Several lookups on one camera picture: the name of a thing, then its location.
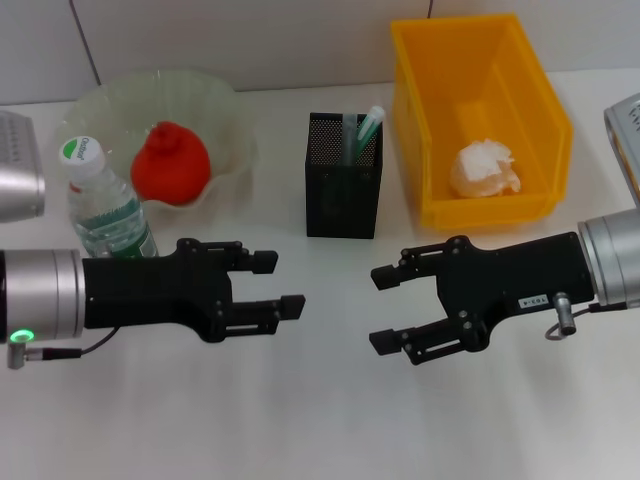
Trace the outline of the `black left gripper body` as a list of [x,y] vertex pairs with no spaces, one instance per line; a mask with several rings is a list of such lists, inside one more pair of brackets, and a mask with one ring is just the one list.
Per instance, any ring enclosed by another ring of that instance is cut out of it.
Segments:
[[83,261],[86,329],[177,324],[207,343],[227,337],[232,317],[232,242],[181,239],[163,257]]

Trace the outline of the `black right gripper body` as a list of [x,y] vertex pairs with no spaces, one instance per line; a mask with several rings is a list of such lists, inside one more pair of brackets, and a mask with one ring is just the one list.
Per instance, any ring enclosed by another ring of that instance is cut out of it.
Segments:
[[552,309],[565,294],[573,304],[594,299],[591,276],[574,232],[495,250],[482,250],[466,236],[447,241],[437,295],[447,314],[440,340],[478,352],[489,345],[501,321]]

